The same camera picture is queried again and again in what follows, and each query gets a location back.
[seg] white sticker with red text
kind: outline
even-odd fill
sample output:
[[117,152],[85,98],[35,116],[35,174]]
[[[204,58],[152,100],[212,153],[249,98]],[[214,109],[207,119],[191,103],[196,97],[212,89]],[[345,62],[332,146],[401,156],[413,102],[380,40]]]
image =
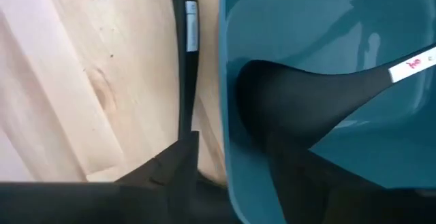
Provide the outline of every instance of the white sticker with red text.
[[392,82],[395,83],[434,65],[436,65],[436,47],[391,67],[389,73]]

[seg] light wood surface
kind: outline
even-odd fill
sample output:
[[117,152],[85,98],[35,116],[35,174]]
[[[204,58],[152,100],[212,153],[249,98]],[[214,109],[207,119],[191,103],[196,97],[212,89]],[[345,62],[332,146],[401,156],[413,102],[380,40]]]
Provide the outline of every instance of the light wood surface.
[[[219,0],[199,4],[193,127],[200,170],[225,182]],[[176,48],[171,0],[0,0],[0,180],[112,181],[167,148]]]

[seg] teal plastic bin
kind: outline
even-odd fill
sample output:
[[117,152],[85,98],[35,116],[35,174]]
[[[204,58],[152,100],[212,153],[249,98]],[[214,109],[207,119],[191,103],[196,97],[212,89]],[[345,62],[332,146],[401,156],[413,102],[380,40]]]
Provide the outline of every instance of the teal plastic bin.
[[[252,59],[320,74],[370,69],[435,42],[436,0],[221,0],[225,162],[244,223],[285,223],[266,158],[245,131],[235,79]],[[311,148],[383,187],[436,187],[430,68],[384,91]]]

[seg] sticker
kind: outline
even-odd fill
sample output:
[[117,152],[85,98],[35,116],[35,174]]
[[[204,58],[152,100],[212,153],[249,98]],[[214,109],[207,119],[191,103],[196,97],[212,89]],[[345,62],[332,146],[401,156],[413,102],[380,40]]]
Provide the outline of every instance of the sticker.
[[436,47],[391,67],[389,73],[392,82],[395,83],[434,65],[436,65]]
[[186,1],[186,51],[198,50],[197,2]]

